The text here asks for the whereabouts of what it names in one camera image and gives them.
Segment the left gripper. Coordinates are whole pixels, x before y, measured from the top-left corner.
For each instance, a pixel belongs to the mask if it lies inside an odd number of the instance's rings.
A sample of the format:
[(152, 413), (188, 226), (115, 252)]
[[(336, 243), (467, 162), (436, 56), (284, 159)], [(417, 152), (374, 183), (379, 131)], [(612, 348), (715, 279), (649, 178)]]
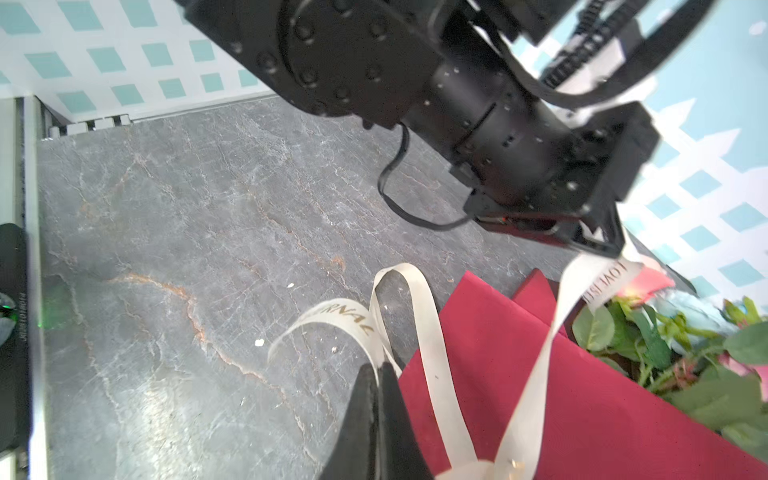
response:
[(403, 118), (471, 188), (482, 228), (616, 258), (617, 211), (660, 136), (638, 102), (569, 127), (496, 64), (444, 62)]

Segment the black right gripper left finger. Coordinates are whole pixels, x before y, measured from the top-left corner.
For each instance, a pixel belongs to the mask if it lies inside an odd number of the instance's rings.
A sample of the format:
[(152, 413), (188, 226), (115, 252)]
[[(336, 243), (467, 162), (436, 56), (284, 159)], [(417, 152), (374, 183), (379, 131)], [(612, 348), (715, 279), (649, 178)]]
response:
[(375, 370), (360, 368), (334, 448), (320, 480), (374, 479), (377, 451), (377, 399)]

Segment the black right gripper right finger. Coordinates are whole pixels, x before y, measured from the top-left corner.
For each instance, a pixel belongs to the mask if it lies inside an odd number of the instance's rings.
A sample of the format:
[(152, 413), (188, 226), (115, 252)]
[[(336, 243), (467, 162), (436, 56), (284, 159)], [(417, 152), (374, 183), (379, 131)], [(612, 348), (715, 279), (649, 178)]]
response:
[(433, 480), (416, 441), (391, 363), (378, 369), (377, 461), (380, 479)]

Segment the cream ribbon strip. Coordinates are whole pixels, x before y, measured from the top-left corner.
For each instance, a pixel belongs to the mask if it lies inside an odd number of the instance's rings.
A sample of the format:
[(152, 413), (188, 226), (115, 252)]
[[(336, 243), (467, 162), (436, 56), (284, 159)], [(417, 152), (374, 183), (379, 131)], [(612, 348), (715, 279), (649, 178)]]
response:
[[(394, 353), (375, 289), (387, 273), (397, 272), (409, 287), (429, 400), (451, 462), (452, 469), (438, 478), (461, 479), (461, 474), (467, 474), (474, 475), (472, 479), (533, 479), (541, 457), (549, 365), (555, 337), (580, 299), (586, 299), (586, 306), (594, 310), (639, 275), (644, 268), (643, 258), (627, 240), (615, 260), (582, 253), (568, 264), (562, 274), (548, 331), (541, 346), (534, 347), (535, 363), (524, 377), (524, 388), (492, 462), (479, 460), (476, 455), (455, 389), (454, 373), (458, 372), (458, 367), (450, 364), (447, 337), (426, 277), (412, 264), (401, 263), (380, 270), (374, 278), (369, 307), (350, 299), (336, 298), (307, 310), (270, 346), (268, 359), (274, 355), (279, 342), (299, 327), (311, 323), (329, 324), (346, 332), (364, 350), (374, 370), (378, 393), (384, 393), (384, 367), (392, 367), (390, 370), (398, 378), (402, 369), (394, 364)], [(617, 279), (605, 284), (603, 293), (598, 294), (597, 287), (601, 286), (604, 274), (609, 273), (616, 273)]]

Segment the pink orange fake rose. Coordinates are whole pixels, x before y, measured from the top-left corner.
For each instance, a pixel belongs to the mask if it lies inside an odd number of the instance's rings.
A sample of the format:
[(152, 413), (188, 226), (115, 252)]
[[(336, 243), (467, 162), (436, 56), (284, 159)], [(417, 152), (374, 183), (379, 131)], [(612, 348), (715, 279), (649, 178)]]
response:
[(632, 306), (642, 305), (656, 293), (675, 286), (674, 280), (657, 260), (643, 256), (642, 262), (640, 273), (617, 294), (618, 298), (627, 300)]

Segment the dark red wrapping paper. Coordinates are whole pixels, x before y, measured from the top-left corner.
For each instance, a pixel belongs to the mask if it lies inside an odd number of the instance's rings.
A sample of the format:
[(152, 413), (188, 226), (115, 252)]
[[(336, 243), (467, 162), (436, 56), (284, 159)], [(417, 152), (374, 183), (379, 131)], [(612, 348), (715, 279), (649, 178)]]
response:
[[(511, 297), (466, 274), (440, 321), (456, 393), (479, 460), (496, 457), (524, 377), (548, 331), (555, 295), (540, 271)], [(553, 345), (541, 479), (763, 479), (760, 461), (580, 347)]]

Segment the light blue fake flower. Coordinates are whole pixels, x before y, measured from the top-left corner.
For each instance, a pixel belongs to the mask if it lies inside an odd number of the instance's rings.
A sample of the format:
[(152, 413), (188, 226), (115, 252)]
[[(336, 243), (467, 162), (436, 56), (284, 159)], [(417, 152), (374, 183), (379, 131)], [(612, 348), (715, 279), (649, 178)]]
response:
[(615, 297), (583, 307), (572, 324), (576, 343), (746, 453), (767, 459), (767, 402), (756, 374), (723, 367), (728, 353), (767, 365), (767, 318), (744, 297), (722, 308), (674, 289), (632, 306)]

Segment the small pink fake rose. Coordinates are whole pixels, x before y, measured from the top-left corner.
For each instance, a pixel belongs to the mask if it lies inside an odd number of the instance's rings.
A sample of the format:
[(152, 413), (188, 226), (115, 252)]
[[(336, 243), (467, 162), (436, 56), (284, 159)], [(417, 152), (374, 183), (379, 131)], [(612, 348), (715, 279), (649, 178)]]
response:
[(764, 403), (768, 401), (768, 366), (767, 365), (745, 365), (733, 359), (728, 353), (723, 353), (718, 357), (718, 362), (727, 370), (741, 376), (756, 374), (760, 380), (761, 398)]

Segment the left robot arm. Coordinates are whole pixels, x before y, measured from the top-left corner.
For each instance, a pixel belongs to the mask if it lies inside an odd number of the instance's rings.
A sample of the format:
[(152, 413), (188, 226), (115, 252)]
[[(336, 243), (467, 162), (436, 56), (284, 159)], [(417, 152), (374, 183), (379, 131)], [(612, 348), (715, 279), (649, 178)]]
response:
[[(568, 1), (184, 1), (183, 15), (294, 107), (419, 136), (469, 188), (464, 221), (607, 258), (625, 244), (617, 205), (660, 136), (618, 98), (663, 65), (712, 10), (686, 1), (650, 35), (641, 1), (590, 1), (539, 75), (511, 52), (541, 42)], [(624, 33), (620, 65), (567, 81)]]

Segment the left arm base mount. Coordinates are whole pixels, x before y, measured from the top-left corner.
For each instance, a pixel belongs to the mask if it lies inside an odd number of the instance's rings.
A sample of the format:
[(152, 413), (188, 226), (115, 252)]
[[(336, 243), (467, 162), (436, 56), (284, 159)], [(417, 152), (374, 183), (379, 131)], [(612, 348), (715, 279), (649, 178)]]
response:
[(1, 226), (1, 450), (25, 447), (31, 432), (25, 231)]

